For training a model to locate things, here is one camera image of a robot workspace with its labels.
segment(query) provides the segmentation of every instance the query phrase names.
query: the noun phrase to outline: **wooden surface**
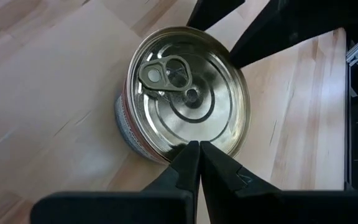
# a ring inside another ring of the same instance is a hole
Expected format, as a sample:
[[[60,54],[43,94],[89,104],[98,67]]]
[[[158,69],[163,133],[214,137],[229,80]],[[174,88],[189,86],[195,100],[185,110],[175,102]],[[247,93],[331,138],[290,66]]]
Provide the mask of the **wooden surface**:
[[[232,48],[266,2],[248,0],[208,32]],[[112,104],[140,41],[186,24],[194,5],[0,0],[0,223],[27,223],[56,191],[140,190],[164,170],[131,152]],[[236,159],[281,189],[342,189],[344,31],[242,71],[252,122]],[[200,197],[198,223],[208,222]]]

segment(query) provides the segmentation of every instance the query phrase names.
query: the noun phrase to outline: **silver lid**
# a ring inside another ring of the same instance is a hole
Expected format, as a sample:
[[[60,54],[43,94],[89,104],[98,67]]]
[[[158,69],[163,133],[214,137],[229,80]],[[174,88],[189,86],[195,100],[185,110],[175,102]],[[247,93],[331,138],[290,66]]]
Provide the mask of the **silver lid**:
[[[126,96],[136,128],[171,161],[189,141],[211,141],[234,156],[250,120],[246,81],[213,37],[189,27],[148,36],[129,68]]]

